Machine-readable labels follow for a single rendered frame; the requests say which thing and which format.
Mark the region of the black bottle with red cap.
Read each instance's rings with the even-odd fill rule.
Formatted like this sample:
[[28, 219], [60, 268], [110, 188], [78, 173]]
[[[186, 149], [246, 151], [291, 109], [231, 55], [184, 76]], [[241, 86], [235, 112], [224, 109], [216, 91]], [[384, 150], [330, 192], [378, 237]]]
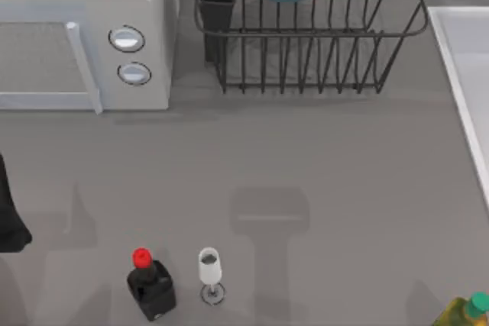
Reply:
[[173, 277], [145, 247], [135, 249], [131, 258], [134, 268], [127, 276], [128, 289], [145, 318], [156, 321], [176, 308]]

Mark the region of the white stemmed glass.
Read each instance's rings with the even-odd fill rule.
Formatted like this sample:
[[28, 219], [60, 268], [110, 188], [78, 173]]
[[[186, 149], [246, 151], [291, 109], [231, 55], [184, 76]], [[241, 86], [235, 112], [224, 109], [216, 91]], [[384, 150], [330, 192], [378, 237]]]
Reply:
[[217, 305], [225, 298], [219, 252], [214, 247], [204, 247], [198, 259], [199, 279], [202, 282], [201, 299], [208, 305]]

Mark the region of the white sink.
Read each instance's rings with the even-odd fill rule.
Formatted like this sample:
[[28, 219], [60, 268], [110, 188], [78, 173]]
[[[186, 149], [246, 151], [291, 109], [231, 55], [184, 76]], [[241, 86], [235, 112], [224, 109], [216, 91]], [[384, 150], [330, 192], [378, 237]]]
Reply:
[[428, 12], [489, 211], [489, 6]]

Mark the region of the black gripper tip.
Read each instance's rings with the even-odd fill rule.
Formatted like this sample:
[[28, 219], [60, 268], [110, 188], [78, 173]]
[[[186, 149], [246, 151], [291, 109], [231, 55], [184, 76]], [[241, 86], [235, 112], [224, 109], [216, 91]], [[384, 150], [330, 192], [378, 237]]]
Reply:
[[32, 240], [15, 207], [5, 161], [0, 154], [0, 253], [20, 253]]

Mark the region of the microwave knob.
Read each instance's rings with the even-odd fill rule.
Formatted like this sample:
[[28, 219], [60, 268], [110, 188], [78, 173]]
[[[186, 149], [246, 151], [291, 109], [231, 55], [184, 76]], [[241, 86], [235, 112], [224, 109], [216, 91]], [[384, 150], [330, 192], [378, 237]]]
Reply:
[[119, 79], [130, 86], [142, 86], [151, 80], [152, 73], [143, 63], [127, 63], [117, 70]]
[[137, 28], [123, 25], [108, 32], [109, 43], [122, 53], [137, 53], [145, 46], [145, 37]]

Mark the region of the yellow bottle with green cap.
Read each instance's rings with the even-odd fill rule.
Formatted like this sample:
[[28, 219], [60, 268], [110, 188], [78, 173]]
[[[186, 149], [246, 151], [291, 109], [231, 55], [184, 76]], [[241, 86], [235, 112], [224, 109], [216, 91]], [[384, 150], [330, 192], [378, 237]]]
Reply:
[[457, 297], [431, 326], [489, 326], [489, 294], [474, 292], [468, 299]]

